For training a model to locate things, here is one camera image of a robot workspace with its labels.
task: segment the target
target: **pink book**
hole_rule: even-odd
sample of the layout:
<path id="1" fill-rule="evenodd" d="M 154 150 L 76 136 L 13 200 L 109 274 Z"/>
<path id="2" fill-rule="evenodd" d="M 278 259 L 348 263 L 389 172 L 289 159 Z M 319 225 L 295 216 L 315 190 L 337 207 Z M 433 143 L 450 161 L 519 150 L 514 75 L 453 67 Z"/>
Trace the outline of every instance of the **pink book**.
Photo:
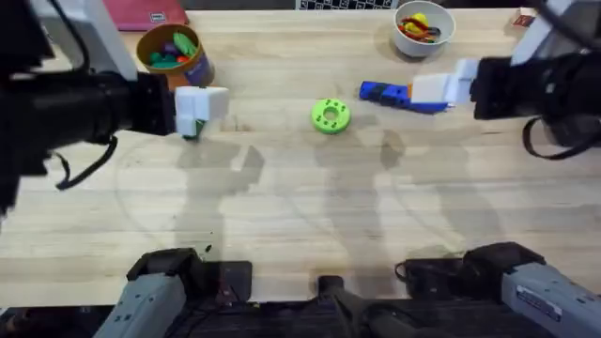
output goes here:
<path id="1" fill-rule="evenodd" d="M 121 31 L 146 31 L 162 23 L 188 23 L 178 0 L 103 0 Z"/>

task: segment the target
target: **white bowl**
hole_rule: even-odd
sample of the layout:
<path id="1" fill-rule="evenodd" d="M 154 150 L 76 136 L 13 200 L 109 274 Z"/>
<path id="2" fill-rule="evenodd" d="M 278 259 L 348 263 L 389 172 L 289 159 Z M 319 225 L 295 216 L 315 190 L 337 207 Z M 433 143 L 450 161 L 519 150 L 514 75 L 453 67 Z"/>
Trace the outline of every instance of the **white bowl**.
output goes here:
<path id="1" fill-rule="evenodd" d="M 440 36 L 434 43 L 425 43 L 408 38 L 398 25 L 401 21 L 415 13 L 423 13 L 429 26 L 438 27 Z M 435 3 L 428 1 L 411 1 L 396 10 L 393 17 L 393 40 L 396 48 L 403 54 L 424 57 L 433 54 L 442 47 L 455 33 L 455 19 L 451 13 Z"/>

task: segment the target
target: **green ring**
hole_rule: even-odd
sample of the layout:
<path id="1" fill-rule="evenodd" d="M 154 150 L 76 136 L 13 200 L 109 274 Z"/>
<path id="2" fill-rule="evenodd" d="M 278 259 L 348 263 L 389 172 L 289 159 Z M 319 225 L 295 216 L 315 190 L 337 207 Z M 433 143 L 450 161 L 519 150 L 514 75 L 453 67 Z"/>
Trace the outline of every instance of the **green ring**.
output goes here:
<path id="1" fill-rule="evenodd" d="M 326 112 L 332 111 L 336 118 L 326 118 Z M 350 110 L 344 102 L 339 99 L 320 100 L 313 106 L 311 111 L 311 122 L 318 130 L 326 134 L 335 134 L 345 130 L 350 123 Z"/>

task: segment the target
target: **blue toy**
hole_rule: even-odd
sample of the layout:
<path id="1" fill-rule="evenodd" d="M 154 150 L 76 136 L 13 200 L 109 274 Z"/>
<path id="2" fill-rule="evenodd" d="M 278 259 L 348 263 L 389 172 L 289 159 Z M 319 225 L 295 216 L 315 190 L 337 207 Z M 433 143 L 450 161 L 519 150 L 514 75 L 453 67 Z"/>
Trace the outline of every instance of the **blue toy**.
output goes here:
<path id="1" fill-rule="evenodd" d="M 399 109 L 407 109 L 417 113 L 435 114 L 442 112 L 449 106 L 447 102 L 411 103 L 408 87 L 406 85 L 383 84 L 364 81 L 359 90 L 362 100 L 378 102 L 381 105 Z"/>

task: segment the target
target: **colorful toy pieces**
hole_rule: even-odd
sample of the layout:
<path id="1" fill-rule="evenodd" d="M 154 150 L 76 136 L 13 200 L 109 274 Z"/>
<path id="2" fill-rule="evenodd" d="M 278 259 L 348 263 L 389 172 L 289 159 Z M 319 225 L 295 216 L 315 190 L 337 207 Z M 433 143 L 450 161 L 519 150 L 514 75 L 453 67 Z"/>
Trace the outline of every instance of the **colorful toy pieces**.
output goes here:
<path id="1" fill-rule="evenodd" d="M 440 36 L 440 29 L 428 26 L 428 20 L 423 13 L 415 13 L 403 19 L 398 29 L 408 38 L 425 43 L 434 43 Z"/>
<path id="2" fill-rule="evenodd" d="M 190 60 L 196 53 L 196 46 L 188 37 L 174 33 L 173 42 L 165 42 L 160 52 L 150 55 L 151 66 L 154 68 L 173 68 Z"/>

